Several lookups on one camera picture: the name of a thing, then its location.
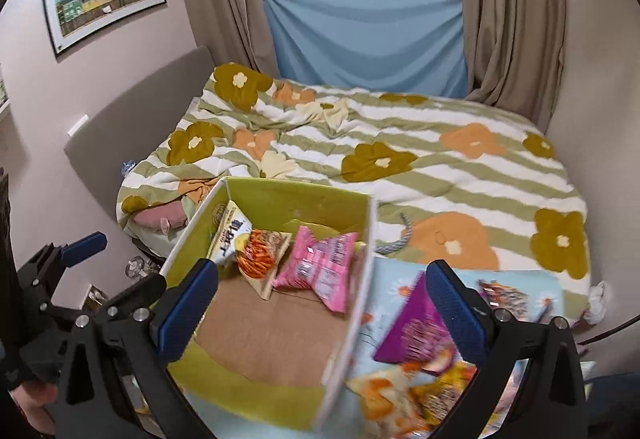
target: pink pillow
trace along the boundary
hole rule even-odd
[[[133,220],[145,228],[160,230],[164,235],[169,229],[182,228],[187,222],[180,199],[152,208],[145,208],[133,215]]]

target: gray rope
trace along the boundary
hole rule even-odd
[[[402,219],[404,226],[406,226],[406,233],[404,234],[404,237],[402,237],[402,239],[398,239],[395,242],[391,242],[390,244],[379,245],[376,248],[376,253],[379,253],[380,255],[388,255],[390,253],[393,253],[394,251],[400,251],[409,243],[409,240],[411,239],[411,233],[413,231],[411,220],[403,213],[400,213],[400,218]]]

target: blue cloth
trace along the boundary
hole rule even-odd
[[[371,356],[386,336],[389,327],[396,320],[406,298],[400,288],[413,287],[416,278],[425,265],[402,260],[375,259],[371,289],[366,312],[370,321],[360,328],[353,367],[347,379],[369,372],[387,369],[390,365],[374,361]],[[476,288],[478,279],[497,280],[504,285],[520,289],[529,295],[529,311],[537,315],[542,310],[542,299],[551,298],[555,302],[554,314],[564,312],[562,289],[558,277],[546,271],[473,271],[455,270],[460,280],[467,286]],[[416,381],[429,383],[434,377],[421,373]],[[211,431],[222,439],[358,439],[362,437],[364,420],[360,411],[359,397],[342,387],[332,414],[319,433],[301,432],[274,427],[264,423],[251,422],[218,408],[198,396],[187,393],[187,400]]]
[[[282,77],[466,96],[462,0],[264,0]]]

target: pink snack bag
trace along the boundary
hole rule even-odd
[[[309,228],[300,226],[289,260],[273,280],[273,287],[312,289],[331,311],[344,313],[357,236],[345,233],[316,241]]]

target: hand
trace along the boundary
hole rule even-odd
[[[57,386],[41,381],[25,381],[11,395],[31,426],[40,433],[55,435],[56,426],[44,406],[58,399]]]

